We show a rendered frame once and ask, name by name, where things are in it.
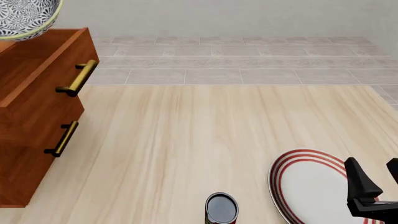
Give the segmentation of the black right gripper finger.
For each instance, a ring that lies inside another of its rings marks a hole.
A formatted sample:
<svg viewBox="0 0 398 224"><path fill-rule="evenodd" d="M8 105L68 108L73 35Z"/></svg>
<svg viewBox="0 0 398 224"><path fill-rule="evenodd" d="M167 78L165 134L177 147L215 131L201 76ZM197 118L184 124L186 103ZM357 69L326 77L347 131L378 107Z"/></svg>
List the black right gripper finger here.
<svg viewBox="0 0 398 224"><path fill-rule="evenodd" d="M391 176L398 184L398 158L392 158L387 164L387 169L389 170Z"/></svg>
<svg viewBox="0 0 398 224"><path fill-rule="evenodd" d="M359 201L365 205L376 202L376 198L383 193L363 171L358 161L349 157L344 162L348 181L347 204L354 205L354 201Z"/></svg>

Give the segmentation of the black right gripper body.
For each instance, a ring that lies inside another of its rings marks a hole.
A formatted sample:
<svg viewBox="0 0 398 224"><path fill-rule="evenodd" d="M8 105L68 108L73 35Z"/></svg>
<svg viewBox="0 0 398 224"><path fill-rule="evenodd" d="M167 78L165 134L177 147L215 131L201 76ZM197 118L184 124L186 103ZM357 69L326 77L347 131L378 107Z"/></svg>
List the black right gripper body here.
<svg viewBox="0 0 398 224"><path fill-rule="evenodd" d="M398 202L386 201L348 201L348 208L354 217L379 220L384 224L398 224Z"/></svg>

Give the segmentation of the wooden cabinet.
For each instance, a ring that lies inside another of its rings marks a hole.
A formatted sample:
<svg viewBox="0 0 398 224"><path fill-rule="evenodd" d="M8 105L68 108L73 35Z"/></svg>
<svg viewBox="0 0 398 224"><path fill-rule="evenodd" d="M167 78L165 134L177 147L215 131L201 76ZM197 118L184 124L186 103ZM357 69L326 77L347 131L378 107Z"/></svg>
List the wooden cabinet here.
<svg viewBox="0 0 398 224"><path fill-rule="evenodd" d="M0 52L15 42L0 41ZM25 207L55 158L44 154L54 149L64 129L38 147L0 147L0 208Z"/></svg>

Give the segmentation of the black white patterned bowl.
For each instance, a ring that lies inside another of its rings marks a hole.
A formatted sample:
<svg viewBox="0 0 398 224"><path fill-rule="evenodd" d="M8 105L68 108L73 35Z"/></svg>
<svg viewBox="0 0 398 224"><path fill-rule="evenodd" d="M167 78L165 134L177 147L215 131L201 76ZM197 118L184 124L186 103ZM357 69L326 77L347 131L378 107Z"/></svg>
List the black white patterned bowl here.
<svg viewBox="0 0 398 224"><path fill-rule="evenodd" d="M53 26L64 0L0 0L0 40L34 39Z"/></svg>

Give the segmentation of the white plate with red rings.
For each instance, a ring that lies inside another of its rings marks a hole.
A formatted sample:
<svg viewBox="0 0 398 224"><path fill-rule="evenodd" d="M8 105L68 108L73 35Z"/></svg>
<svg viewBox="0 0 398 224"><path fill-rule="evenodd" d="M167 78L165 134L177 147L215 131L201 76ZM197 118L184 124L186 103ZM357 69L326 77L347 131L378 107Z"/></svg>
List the white plate with red rings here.
<svg viewBox="0 0 398 224"><path fill-rule="evenodd" d="M268 186L287 224L385 224L352 216L344 162L327 152L301 148L277 156Z"/></svg>

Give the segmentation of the dark tin with printed label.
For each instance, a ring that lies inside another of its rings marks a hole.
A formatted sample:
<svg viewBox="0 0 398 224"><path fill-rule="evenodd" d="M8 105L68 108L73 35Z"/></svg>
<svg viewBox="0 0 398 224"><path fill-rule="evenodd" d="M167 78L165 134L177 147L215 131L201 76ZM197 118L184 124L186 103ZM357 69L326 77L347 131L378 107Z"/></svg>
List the dark tin with printed label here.
<svg viewBox="0 0 398 224"><path fill-rule="evenodd" d="M211 194L205 202L205 224L236 224L237 201L224 192Z"/></svg>

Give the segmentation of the closed wooden drawer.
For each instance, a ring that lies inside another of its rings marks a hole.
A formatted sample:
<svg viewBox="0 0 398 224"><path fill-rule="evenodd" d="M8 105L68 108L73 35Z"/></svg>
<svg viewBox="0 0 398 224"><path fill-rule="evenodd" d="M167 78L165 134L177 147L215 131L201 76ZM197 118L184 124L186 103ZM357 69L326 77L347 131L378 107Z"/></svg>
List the closed wooden drawer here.
<svg viewBox="0 0 398 224"><path fill-rule="evenodd" d="M0 107L0 147L38 147L83 111L77 96L18 96Z"/></svg>

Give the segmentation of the open wooden drawer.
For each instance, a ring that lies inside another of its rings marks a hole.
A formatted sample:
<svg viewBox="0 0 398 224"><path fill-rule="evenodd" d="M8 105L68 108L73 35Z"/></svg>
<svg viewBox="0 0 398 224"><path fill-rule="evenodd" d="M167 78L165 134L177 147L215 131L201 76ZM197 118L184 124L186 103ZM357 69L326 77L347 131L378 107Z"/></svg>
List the open wooden drawer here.
<svg viewBox="0 0 398 224"><path fill-rule="evenodd" d="M69 86L80 73L75 65L91 59L100 62L88 28L50 29L13 43L0 52L0 107L18 96L58 94L56 87Z"/></svg>

